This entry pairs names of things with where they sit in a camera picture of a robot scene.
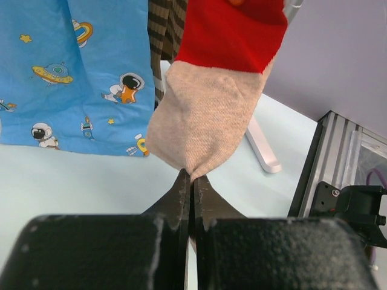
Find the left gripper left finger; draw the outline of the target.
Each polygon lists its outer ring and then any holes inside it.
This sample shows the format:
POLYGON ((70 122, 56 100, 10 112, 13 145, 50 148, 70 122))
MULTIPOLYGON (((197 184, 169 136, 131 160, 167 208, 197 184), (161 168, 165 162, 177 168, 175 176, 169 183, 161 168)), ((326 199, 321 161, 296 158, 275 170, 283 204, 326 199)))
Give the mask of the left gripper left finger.
POLYGON ((21 230, 2 289, 186 289, 190 177, 142 214, 41 215, 21 230))

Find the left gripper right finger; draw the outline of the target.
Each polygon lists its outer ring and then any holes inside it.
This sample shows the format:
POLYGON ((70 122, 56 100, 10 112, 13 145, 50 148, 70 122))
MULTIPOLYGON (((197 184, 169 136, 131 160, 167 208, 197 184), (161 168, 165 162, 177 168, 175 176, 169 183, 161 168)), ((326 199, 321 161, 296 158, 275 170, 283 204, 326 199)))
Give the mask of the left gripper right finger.
POLYGON ((192 184, 199 289, 377 289, 360 240, 327 218, 247 218, 192 184))

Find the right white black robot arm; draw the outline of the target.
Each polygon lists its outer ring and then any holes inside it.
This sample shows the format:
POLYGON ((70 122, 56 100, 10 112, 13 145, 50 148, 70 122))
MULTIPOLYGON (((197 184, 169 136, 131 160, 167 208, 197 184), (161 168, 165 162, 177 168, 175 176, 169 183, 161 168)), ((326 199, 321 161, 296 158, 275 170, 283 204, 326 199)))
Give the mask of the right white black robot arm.
POLYGON ((379 185, 349 185, 339 190, 321 181, 309 216, 341 219, 366 246, 386 248, 386 214, 380 212, 384 196, 386 189, 379 185))

